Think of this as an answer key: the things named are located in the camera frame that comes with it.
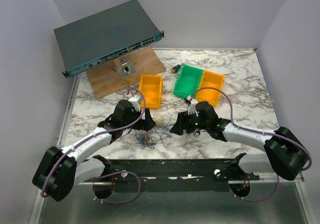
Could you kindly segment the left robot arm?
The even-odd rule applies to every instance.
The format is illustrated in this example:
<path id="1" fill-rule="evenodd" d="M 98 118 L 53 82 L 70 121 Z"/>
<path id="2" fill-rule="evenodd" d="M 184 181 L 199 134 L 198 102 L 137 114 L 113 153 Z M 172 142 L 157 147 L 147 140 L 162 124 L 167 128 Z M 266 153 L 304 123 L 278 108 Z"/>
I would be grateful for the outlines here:
<path id="1" fill-rule="evenodd" d="M 92 133 L 61 149 L 50 147 L 32 179 L 41 196 L 61 201 L 73 186 L 88 179 L 106 181 L 111 169 L 91 155 L 121 138 L 129 130 L 149 131 L 155 127 L 149 108 L 140 108 L 134 99 L 120 100 L 113 114 L 101 121 Z"/>

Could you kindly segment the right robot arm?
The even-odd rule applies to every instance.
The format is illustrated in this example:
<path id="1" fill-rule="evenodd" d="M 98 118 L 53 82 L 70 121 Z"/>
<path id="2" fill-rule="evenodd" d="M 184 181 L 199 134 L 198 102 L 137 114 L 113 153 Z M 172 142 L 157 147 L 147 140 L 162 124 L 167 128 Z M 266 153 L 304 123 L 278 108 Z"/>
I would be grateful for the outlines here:
<path id="1" fill-rule="evenodd" d="M 178 113 L 171 133 L 183 135 L 204 130 L 215 140 L 240 143 L 261 151 L 261 154 L 244 155 L 230 167 L 234 179 L 243 179 L 252 172 L 274 172 L 283 179 L 294 180 L 309 162 L 310 154 L 285 127 L 262 130 L 235 126 L 231 120 L 218 117 L 207 101 L 188 103 L 187 107 L 187 111 Z"/>

